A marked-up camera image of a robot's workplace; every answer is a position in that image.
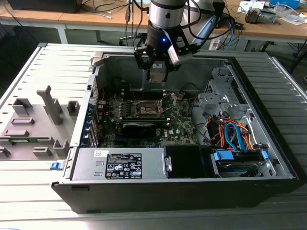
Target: white sticker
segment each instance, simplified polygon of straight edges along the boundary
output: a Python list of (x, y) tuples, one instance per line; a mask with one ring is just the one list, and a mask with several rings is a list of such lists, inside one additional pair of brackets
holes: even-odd
[(14, 142), (14, 143), (16, 143), (16, 142), (28, 142), (28, 140), (10, 140), (10, 142)]
[(153, 69), (162, 69), (162, 64), (153, 64)]
[(94, 157), (107, 157), (109, 150), (95, 150)]

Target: green circuit board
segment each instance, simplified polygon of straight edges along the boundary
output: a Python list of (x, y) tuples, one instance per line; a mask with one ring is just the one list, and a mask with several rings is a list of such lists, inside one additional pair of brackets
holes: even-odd
[(192, 145), (197, 144), (196, 135), (192, 131), (192, 123), (189, 118), (189, 100), (183, 98), (180, 101), (174, 100), (172, 97), (165, 98), (162, 101), (162, 108), (165, 111), (160, 114), (161, 118), (169, 119), (167, 121), (146, 121), (148, 123), (166, 122), (168, 126), (158, 127), (154, 138), (122, 138), (121, 127), (121, 115), (120, 107), (125, 102), (124, 99), (118, 97), (112, 97), (107, 101), (108, 107), (105, 113), (109, 117), (105, 116), (101, 121), (102, 139), (100, 140), (100, 147), (105, 148), (121, 148), (121, 147), (140, 147), (140, 148), (157, 148), (164, 145)]

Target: wooden table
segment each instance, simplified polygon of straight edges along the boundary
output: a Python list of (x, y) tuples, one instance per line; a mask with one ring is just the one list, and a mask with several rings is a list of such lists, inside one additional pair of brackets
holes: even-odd
[[(8, 11), (4, 8), (6, 4), (8, 10), (14, 15), (14, 17), (21, 22), (24, 26), (37, 26), (37, 27), (50, 27), (58, 30), (61, 42), (66, 44), (67, 38), (65, 34), (66, 29), (82, 29), (82, 30), (95, 30), (95, 31), (125, 31), (126, 21), (125, 13), (126, 7), (112, 10), (112, 19), (105, 18), (97, 13), (86, 12), (81, 10), (79, 13), (61, 13), (61, 12), (45, 12), (45, 11), (15, 11), (6, 0), (2, 0), (0, 4), (0, 22), (2, 24), (19, 25)], [(103, 2), (106, 4), (107, 0), (95, 0), (95, 5)], [(117, 1), (111, 6), (105, 6), (99, 8), (100, 10), (108, 10), (115, 6), (124, 5), (125, 0)], [(244, 24), (243, 32), (240, 36), (240, 40), (260, 40), (260, 41), (277, 41), (277, 42), (293, 42), (303, 43), (307, 38), (307, 25), (302, 24), (299, 26), (292, 25), (281, 19), (277, 19), (275, 24), (249, 24), (245, 22), (245, 14), (235, 13), (240, 0), (227, 0), (227, 6), (230, 14), (236, 18), (236, 21)], [(89, 10), (93, 10), (92, 4), (87, 5)], [(304, 10), (307, 7), (299, 7), (298, 10)], [(134, 7), (134, 28), (140, 21), (141, 12), (137, 7)], [(143, 13), (143, 21), (140, 25), (139, 32), (147, 31), (148, 16)], [(226, 26), (222, 26), (219, 29), (214, 30), (214, 34), (220, 34), (227, 29)], [(131, 31), (131, 22), (128, 25), (128, 34)]]
[[(275, 24), (249, 24), (245, 22), (245, 14), (238, 13), (238, 4), (240, 0), (227, 0), (230, 15), (236, 19), (236, 22), (244, 24), (242, 36), (249, 40), (265, 40), (265, 41), (284, 41), (291, 39), (304, 41), (307, 38), (307, 24), (293, 25), (280, 18), (277, 18)], [(298, 11), (307, 11), (306, 6), (300, 5)]]

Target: motherboard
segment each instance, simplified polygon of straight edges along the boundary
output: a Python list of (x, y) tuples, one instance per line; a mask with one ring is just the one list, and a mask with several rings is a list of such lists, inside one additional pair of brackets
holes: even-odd
[(101, 103), (100, 147), (196, 144), (184, 93), (115, 93)]

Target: floor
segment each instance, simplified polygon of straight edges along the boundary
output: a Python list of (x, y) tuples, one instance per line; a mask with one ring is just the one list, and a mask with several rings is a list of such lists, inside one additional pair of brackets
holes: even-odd
[[(12, 30), (10, 26), (4, 26), (7, 31)], [(5, 89), (9, 87), (12, 80), (18, 74), (24, 63), (32, 54), (37, 43), (60, 43), (58, 32), (56, 29), (50, 28), (37, 28), (26, 27), (22, 28), (16, 26), (13, 28), (15, 36), (8, 34), (4, 35), (2, 32), (0, 40), (0, 68), (2, 70), (2, 77), (0, 79), (0, 95), (3, 95)], [(123, 32), (104, 32), (101, 31), (101, 37), (104, 40), (103, 43), (99, 43), (96, 40), (95, 31), (87, 30), (67, 30), (66, 32), (68, 42), (70, 44), (85, 44), (85, 45), (118, 45), (119, 39), (124, 37)], [(266, 52), (270, 56), (275, 56), (280, 63), (287, 69), (293, 60), (292, 54), (294, 50), (287, 43), (275, 43), (269, 45)], [(300, 65), (293, 72), (292, 76), (306, 91), (307, 85), (304, 84), (304, 77), (306, 74), (307, 58), (303, 59)]]

